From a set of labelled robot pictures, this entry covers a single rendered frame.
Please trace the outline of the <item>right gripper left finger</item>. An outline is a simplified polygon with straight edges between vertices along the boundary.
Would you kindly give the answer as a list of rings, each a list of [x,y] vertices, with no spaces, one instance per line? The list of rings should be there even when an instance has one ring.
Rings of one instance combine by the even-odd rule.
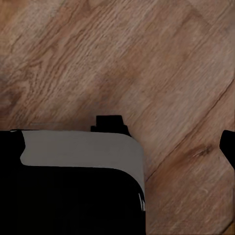
[[[0,136],[0,189],[25,150],[21,130]]]

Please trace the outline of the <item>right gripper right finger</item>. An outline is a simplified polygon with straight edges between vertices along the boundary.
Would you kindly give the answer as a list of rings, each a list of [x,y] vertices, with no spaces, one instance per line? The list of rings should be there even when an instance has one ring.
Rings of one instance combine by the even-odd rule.
[[[235,132],[224,130],[220,139],[219,147],[235,169]]]

